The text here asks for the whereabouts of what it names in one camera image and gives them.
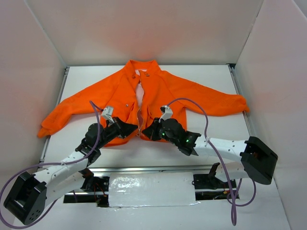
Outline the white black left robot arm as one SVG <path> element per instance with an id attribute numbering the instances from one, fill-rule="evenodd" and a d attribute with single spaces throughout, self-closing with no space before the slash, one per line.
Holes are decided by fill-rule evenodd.
<path id="1" fill-rule="evenodd" d="M 66 193 L 81 189 L 94 191 L 98 178 L 89 170 L 101 155 L 100 148 L 115 138 L 125 139 L 138 127 L 125 123 L 118 117 L 106 127 L 94 123 L 89 126 L 81 144 L 59 165 L 44 170 L 18 175 L 4 200 L 4 207 L 24 225 L 33 224 L 45 207 Z"/>

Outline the orange zip-up jacket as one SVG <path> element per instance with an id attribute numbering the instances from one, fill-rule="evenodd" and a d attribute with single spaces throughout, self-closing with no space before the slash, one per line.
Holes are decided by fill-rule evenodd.
<path id="1" fill-rule="evenodd" d="M 119 71 L 63 100 L 54 128 L 60 131 L 73 115 L 92 113 L 93 104 L 100 108 L 112 106 L 113 116 L 137 125 L 142 131 L 160 117 L 160 107 L 166 104 L 171 105 L 172 117 L 183 127 L 187 127 L 186 110 L 208 116 L 249 111 L 243 96 L 226 94 L 175 76 L 161 70 L 154 60 L 130 60 Z"/>

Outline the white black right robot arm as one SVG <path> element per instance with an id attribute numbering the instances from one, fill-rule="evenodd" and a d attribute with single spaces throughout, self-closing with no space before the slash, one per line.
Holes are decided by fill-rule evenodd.
<path id="1" fill-rule="evenodd" d="M 175 145 L 187 156 L 217 156 L 230 160 L 230 163 L 212 166 L 209 183 L 213 187 L 241 178 L 250 178 L 263 185 L 272 182 L 278 156 L 258 137 L 239 141 L 206 138 L 200 133 L 185 130 L 173 118 L 155 118 L 142 133 L 151 141 L 165 140 Z"/>

